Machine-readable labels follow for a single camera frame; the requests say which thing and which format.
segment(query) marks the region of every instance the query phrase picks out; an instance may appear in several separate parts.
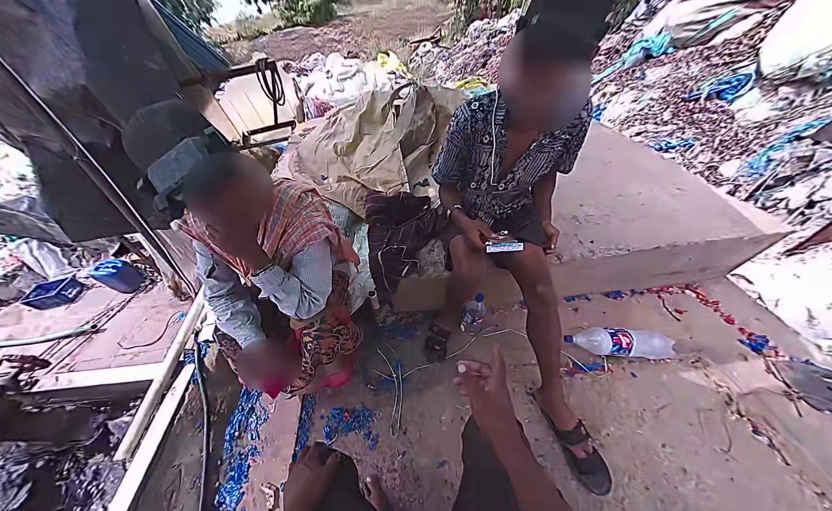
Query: crate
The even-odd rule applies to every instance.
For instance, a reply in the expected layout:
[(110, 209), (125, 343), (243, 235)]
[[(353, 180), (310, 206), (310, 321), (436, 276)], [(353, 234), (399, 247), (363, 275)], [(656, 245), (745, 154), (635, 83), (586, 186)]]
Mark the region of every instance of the crate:
[(58, 278), (36, 284), (19, 303), (37, 310), (58, 308), (74, 302), (84, 288), (85, 285), (79, 282), (75, 275)]

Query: sandal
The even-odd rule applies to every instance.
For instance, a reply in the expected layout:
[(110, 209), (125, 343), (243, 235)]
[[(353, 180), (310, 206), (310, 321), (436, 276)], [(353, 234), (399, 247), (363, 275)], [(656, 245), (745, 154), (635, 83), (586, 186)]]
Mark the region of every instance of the sandal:
[(608, 464), (605, 463), (601, 453), (598, 452), (595, 446), (592, 447), (592, 453), (586, 458), (580, 458), (574, 454), (570, 447), (582, 446), (585, 444), (590, 436), (589, 431), (580, 420), (573, 429), (558, 429), (555, 426), (555, 421), (551, 419), (545, 410), (540, 407), (539, 410), (548, 421), (548, 425), (555, 431), (555, 438), (558, 439), (558, 445), (564, 453), (564, 457), (568, 460), (568, 465), (574, 471), (577, 479), (590, 492), (597, 495), (607, 495), (611, 492), (611, 472), (608, 470)]
[(447, 341), (450, 339), (450, 332), (438, 324), (432, 323), (429, 326), (429, 335), (425, 338), (425, 354), (429, 362), (441, 362), (447, 358)]

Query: patterned shirt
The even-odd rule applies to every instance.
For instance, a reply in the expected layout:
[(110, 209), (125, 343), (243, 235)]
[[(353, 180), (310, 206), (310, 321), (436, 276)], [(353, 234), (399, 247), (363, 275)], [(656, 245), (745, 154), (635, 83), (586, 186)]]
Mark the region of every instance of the patterned shirt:
[(431, 173), (439, 185), (456, 185), (467, 215), (487, 223), (532, 203), (532, 186), (549, 172), (567, 174), (573, 170), (592, 120), (592, 103), (587, 101), (573, 122), (557, 131), (540, 133), (510, 172), (496, 182), (508, 149), (508, 108), (498, 97), (495, 110), (497, 96), (492, 92), (475, 97), (455, 110)]

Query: plastic bottle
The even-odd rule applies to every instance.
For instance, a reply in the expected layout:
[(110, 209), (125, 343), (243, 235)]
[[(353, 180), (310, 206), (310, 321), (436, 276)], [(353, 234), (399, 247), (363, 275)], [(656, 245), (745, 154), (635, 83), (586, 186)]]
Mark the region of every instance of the plastic bottle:
[(489, 309), (485, 308), (485, 296), (481, 293), (476, 295), (476, 299), (469, 302), (463, 308), (463, 321), (460, 322), (460, 330), (468, 334), (477, 334), (482, 330), (482, 320), (489, 313)]
[(595, 354), (644, 356), (659, 359), (674, 356), (674, 341), (656, 332), (624, 328), (590, 328), (565, 335), (564, 342), (579, 344)]

